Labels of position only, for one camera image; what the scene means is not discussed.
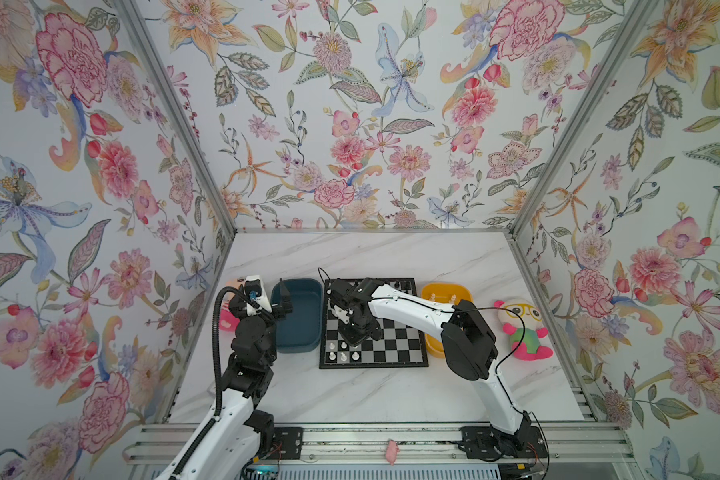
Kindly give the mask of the teal plastic bin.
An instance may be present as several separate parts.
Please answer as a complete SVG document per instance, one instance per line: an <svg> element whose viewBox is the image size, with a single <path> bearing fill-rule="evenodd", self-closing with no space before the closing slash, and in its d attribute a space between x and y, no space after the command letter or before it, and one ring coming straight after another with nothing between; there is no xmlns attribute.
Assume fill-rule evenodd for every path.
<svg viewBox="0 0 720 480"><path fill-rule="evenodd" d="M290 294L293 311L277 322L276 344L279 353L306 353L318 347L322 335L323 285L309 278L278 282L271 300L279 304L282 288Z"/></svg>

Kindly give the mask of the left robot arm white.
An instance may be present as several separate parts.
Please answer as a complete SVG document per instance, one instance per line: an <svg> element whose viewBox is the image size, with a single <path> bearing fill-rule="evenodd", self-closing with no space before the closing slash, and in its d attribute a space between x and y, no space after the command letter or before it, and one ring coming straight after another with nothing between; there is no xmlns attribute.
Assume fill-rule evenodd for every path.
<svg viewBox="0 0 720 480"><path fill-rule="evenodd" d="M212 312L215 400L161 479L241 479L273 451L273 416L258 409L273 379L277 322L292 311L288 295L271 304L258 276L225 286Z"/></svg>

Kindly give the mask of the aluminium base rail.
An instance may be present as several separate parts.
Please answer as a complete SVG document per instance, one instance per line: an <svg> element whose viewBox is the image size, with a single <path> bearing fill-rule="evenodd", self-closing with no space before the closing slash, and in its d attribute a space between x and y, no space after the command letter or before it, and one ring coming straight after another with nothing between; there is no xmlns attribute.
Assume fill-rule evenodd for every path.
<svg viewBox="0 0 720 480"><path fill-rule="evenodd" d="M300 456L286 452L270 459L295 464L370 463L384 464L390 441L399 451L398 464L457 463L467 454L458 447L462 441L460 423L308 423L301 426ZM128 465L168 465L190 439L193 424L162 424L143 427L136 441L127 447ZM613 423L541 423L552 463L633 463L631 442Z"/></svg>

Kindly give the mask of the aluminium frame post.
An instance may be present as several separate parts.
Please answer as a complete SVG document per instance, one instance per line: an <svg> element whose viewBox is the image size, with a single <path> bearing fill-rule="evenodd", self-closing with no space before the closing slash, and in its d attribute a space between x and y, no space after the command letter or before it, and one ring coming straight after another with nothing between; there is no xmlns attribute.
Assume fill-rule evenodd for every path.
<svg viewBox="0 0 720 480"><path fill-rule="evenodd" d="M223 201L218 185L204 158L190 120L183 113L182 103L177 95L159 52L155 48L146 21L134 1L113 1L120 21L128 31L136 50L144 57L147 73L151 76L159 98L163 101L166 116L188 153L190 163L195 167L201 186L205 189L215 217L227 235L234 238L237 233L234 221Z"/></svg>
<svg viewBox="0 0 720 480"><path fill-rule="evenodd" d="M617 30L606 54L600 63L600 69L594 76L590 86L585 90L580 102L573 110L570 123L560 136L559 142L552 150L549 160L535 185L531 188L529 195L520 213L515 217L511 227L507 229L508 238L517 240L526 227L531 224L531 219L537 211L541 201L544 199L552 181L555 179L558 170L566 160L569 151L574 146L580 134L600 101L605 97L614 76L621 64L628 56L628 50L636 40L637 35L642 31L655 6L652 1L635 1L627 11L622 26Z"/></svg>

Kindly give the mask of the pink small toy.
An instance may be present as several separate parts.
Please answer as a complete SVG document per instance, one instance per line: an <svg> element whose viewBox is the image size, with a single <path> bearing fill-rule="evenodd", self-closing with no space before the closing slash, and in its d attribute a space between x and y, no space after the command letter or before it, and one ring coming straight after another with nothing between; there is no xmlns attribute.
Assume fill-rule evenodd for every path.
<svg viewBox="0 0 720 480"><path fill-rule="evenodd" d="M385 460L389 465L394 465L400 452L399 445L394 440L389 440L385 451Z"/></svg>

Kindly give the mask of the yellow plastic bin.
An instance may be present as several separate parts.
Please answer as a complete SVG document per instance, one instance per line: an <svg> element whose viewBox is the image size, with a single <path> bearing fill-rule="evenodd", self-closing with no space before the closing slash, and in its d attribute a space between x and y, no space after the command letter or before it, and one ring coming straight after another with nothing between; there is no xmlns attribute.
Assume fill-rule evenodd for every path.
<svg viewBox="0 0 720 480"><path fill-rule="evenodd" d="M458 304L461 300L472 302L471 292L464 286L454 283L430 283L423 287L420 296L437 303ZM435 337L425 335L425 345L429 355L444 359L445 352L442 343Z"/></svg>

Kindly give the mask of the pink toy left side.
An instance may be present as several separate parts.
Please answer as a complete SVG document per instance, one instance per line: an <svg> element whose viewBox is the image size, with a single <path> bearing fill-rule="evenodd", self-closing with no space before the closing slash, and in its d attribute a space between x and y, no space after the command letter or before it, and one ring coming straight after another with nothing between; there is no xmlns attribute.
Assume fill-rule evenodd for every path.
<svg viewBox="0 0 720 480"><path fill-rule="evenodd" d="M225 287L233 287L237 290L241 290L244 286L244 282L244 279L229 280L225 284ZM239 325L240 320L230 311L230 305L235 300L235 293L227 293L224 297L219 320L219 328L221 331L234 333Z"/></svg>

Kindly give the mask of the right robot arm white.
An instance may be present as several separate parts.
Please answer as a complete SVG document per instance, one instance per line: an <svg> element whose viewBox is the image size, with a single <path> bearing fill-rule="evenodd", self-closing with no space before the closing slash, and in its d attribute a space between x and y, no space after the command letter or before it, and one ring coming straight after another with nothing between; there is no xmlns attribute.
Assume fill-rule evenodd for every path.
<svg viewBox="0 0 720 480"><path fill-rule="evenodd" d="M352 347L382 338L382 322L390 320L437 338L449 369L470 381L485 405L489 435L497 447L516 453L545 441L528 411L515 405L503 385L496 335L473 303L438 303L397 290L377 279L355 284L332 279L326 285L327 309L338 318L340 338Z"/></svg>

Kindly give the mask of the plush doll toy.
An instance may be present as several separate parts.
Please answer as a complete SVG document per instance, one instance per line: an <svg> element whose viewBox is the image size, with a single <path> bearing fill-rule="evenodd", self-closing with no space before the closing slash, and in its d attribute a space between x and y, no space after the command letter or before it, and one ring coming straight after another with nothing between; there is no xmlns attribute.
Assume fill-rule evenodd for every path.
<svg viewBox="0 0 720 480"><path fill-rule="evenodd" d="M540 311L529 300L498 300L493 307L496 308L502 331L509 338L513 357L531 362L546 360L554 355L553 349L541 342L549 335L549 331L543 324Z"/></svg>

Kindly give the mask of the aluminium frame post left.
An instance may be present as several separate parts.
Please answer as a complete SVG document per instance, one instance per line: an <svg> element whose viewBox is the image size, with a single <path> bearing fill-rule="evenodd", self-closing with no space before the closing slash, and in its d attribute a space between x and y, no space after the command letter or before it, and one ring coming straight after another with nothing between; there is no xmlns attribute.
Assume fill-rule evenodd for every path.
<svg viewBox="0 0 720 480"><path fill-rule="evenodd" d="M128 31L136 50L144 57L147 73L151 76L159 98L163 101L166 116L188 153L190 163L195 167L201 186L205 189L215 217L227 235L234 238L237 233L234 221L223 201L218 185L204 158L190 120L183 113L182 103L177 95L159 52L155 48L146 21L134 1L113 1L120 21Z"/></svg>

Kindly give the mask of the black white chess board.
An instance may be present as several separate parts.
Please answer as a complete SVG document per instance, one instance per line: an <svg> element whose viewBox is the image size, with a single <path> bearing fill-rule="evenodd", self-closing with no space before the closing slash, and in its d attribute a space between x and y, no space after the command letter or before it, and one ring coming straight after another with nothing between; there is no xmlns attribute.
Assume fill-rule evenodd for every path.
<svg viewBox="0 0 720 480"><path fill-rule="evenodd" d="M319 347L319 369L374 369L374 368L426 368L429 358L425 335L415 328L389 319L379 320L383 329L380 340L368 339L357 346L350 346L339 334L339 319L331 312L326 295L328 279L324 282L324 306L322 339ZM337 344L336 351L330 351L330 342ZM352 361L353 352L360 353L360 361ZM328 354L335 352L336 362L330 362ZM347 352L349 361L339 362L339 353Z"/></svg>

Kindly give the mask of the aluminium frame post right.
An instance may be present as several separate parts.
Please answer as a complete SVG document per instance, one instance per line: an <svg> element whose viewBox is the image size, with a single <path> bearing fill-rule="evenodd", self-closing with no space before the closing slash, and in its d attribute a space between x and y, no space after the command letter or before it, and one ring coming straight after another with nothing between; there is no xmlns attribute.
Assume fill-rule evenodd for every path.
<svg viewBox="0 0 720 480"><path fill-rule="evenodd" d="M600 63L600 69L594 76L590 86L585 90L580 102L573 110L570 123L560 136L559 142L552 150L549 160L535 185L531 188L529 195L520 213L515 217L511 227L507 229L508 238L517 240L526 227L531 224L531 219L537 211L541 201L544 199L552 181L555 179L558 170L566 160L569 151L574 146L580 134L600 101L605 97L614 76L621 64L628 56L628 50L636 40L637 35L642 31L655 6L652 1L635 1L627 11L622 26L617 30L606 54Z"/></svg>

